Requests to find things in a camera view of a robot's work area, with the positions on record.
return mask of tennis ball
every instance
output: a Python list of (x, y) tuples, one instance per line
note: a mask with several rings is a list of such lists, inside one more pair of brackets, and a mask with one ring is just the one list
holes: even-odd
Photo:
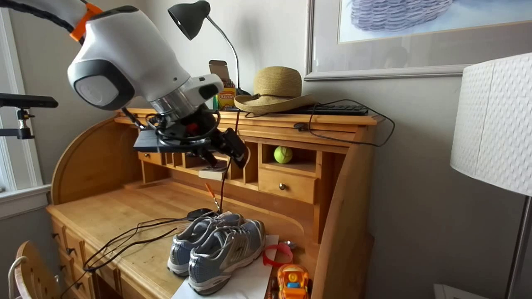
[(284, 147), (284, 146), (277, 146), (275, 151), (272, 152), (272, 157), (277, 162), (285, 164), (292, 159), (292, 149)]

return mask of sneaker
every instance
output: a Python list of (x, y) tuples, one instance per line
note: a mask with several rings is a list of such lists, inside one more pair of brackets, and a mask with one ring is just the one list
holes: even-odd
[(237, 227), (221, 227), (189, 252), (187, 284), (199, 294), (217, 292), (231, 275), (250, 264), (264, 249), (264, 226), (247, 219)]
[(244, 219), (236, 212), (217, 216), (204, 214), (196, 217), (182, 232), (176, 234), (171, 242), (166, 267), (179, 277), (187, 275), (189, 250), (199, 245), (216, 227), (239, 226)]

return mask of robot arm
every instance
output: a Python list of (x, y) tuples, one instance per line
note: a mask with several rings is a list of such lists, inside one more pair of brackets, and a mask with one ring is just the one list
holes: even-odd
[(217, 131), (204, 101), (222, 88), (216, 74), (189, 76), (149, 18), (134, 6), (101, 11), (79, 0), (0, 0), (69, 30), (81, 48), (68, 66), (68, 81), (86, 103), (119, 109), (142, 96), (156, 111), (134, 147), (189, 151), (216, 164), (211, 151), (244, 166), (247, 151), (232, 129)]

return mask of paper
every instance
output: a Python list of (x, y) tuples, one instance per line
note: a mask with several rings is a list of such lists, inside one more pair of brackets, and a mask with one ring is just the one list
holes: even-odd
[[(265, 245), (277, 244), (279, 236), (265, 236)], [(275, 257), (275, 250), (265, 250), (269, 259)], [(270, 265), (262, 264), (259, 255), (252, 264), (234, 272), (231, 280), (219, 289), (216, 294), (206, 295), (206, 299), (262, 299), (270, 274)], [(204, 295), (196, 294), (187, 279), (182, 280), (179, 289), (171, 299), (202, 299)]]

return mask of straw hat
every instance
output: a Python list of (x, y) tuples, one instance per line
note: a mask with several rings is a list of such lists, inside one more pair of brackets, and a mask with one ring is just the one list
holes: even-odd
[(292, 68), (262, 68), (252, 79), (252, 89), (255, 93), (252, 96), (236, 96), (234, 106), (254, 114), (265, 114), (314, 103), (300, 96), (300, 74)]

